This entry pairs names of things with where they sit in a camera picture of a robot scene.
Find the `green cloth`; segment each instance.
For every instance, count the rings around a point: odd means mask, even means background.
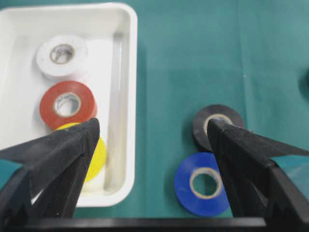
[[[271,159],[279,165],[309,201],[309,157],[289,155]]]
[[[8,160],[0,159],[0,190],[10,179],[11,175],[22,165]]]
[[[11,0],[0,7],[82,2],[99,1]],[[173,178],[197,152],[191,123],[209,104],[232,107],[260,135],[309,149],[309,1],[123,2],[139,21],[135,183],[121,203],[77,209],[76,217],[191,217]]]

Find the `plastic tray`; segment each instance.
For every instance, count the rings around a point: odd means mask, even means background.
[[[55,35],[81,36],[90,61],[81,82],[95,96],[108,158],[92,186],[84,186],[77,206],[110,206],[122,201],[134,182],[134,10],[119,3],[8,8],[0,11],[0,31],[0,149],[51,133],[40,117],[39,104],[55,83],[38,69],[36,51]]]

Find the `electrical tape roll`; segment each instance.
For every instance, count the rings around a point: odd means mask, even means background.
[[[76,103],[73,112],[63,115],[61,107],[72,101]],[[90,89],[76,81],[64,81],[55,84],[43,95],[40,103],[43,121],[55,130],[71,122],[85,122],[97,114],[97,105]]]
[[[215,118],[223,120],[226,123],[238,127],[245,127],[245,122],[232,108],[225,105],[209,105],[201,109],[193,121],[193,137],[197,145],[203,151],[212,152],[211,144],[207,136],[207,125],[210,119]]]
[[[202,195],[194,189],[193,180],[199,174],[207,174],[216,182],[216,191],[212,195]],[[216,159],[212,153],[195,153],[182,161],[175,174],[174,188],[181,205],[197,216],[215,216],[229,207]]]
[[[72,127],[77,124],[79,123],[76,123],[76,122],[68,123],[68,124],[65,124],[57,128],[57,130],[63,130],[63,129]],[[106,146],[105,146],[103,139],[100,136],[98,139],[96,149],[93,153],[92,159],[90,161],[88,172],[85,177],[85,182],[88,182],[91,179],[93,179],[101,171],[101,169],[103,168],[105,164],[105,161],[106,161]]]
[[[77,80],[88,69],[86,42],[76,35],[55,36],[39,47],[36,61],[42,73],[52,81]]]

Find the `blue tape roll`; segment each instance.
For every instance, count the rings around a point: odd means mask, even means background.
[[[217,189],[211,196],[201,195],[194,190],[193,179],[199,174],[208,174],[216,181]],[[211,217],[229,207],[216,159],[212,153],[195,153],[186,158],[177,169],[174,187],[179,202],[195,215]]]

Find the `black tape roll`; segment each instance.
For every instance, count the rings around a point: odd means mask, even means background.
[[[197,145],[204,151],[212,152],[211,144],[207,137],[207,124],[215,118],[239,127],[245,127],[245,122],[232,108],[225,105],[209,105],[201,109],[193,121],[193,136]]]

